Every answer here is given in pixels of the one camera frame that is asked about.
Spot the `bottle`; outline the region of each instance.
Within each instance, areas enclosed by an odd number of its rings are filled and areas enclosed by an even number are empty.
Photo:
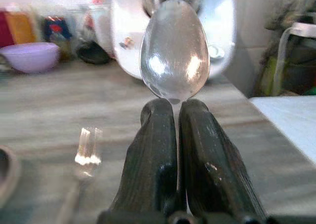
[[[68,60],[71,57],[70,42],[62,35],[62,27],[59,25],[50,25],[52,34],[49,36],[49,41],[58,45],[60,48],[60,59]]]

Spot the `white cloth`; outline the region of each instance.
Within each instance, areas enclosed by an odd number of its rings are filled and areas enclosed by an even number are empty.
[[[250,101],[316,164],[316,96],[263,97]]]

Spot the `fork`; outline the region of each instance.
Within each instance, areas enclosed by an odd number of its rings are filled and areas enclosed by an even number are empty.
[[[81,192],[95,176],[101,164],[97,144],[102,137],[98,128],[82,128],[78,151],[75,156],[75,184],[71,187],[60,209],[56,224],[70,223]]]

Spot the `silver spoon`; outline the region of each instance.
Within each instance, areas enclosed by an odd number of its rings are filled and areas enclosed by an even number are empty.
[[[158,97],[178,104],[208,79],[210,59],[203,27],[183,0],[167,0],[152,15],[143,36],[140,69]]]

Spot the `bowl rim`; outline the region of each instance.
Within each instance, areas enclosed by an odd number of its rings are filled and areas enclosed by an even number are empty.
[[[7,178],[3,186],[0,187],[1,209],[17,187],[18,181],[21,177],[21,164],[16,154],[9,147],[0,145],[0,150],[7,154],[10,163]]]
[[[37,45],[39,45],[39,44],[51,45],[52,47],[44,48],[42,50],[37,50],[37,51],[32,51],[32,52],[5,52],[5,49],[11,48],[11,47],[17,47],[17,46],[23,46],[23,45],[35,45],[35,44],[37,44]],[[50,43],[50,42],[35,42],[35,43],[9,45],[9,46],[2,47],[2,48],[0,48],[0,54],[2,54],[2,55],[24,55],[24,54],[32,54],[32,53],[38,53],[38,52],[43,52],[43,51],[48,51],[48,50],[56,50],[58,48],[59,48],[59,46],[54,44],[54,43]]]

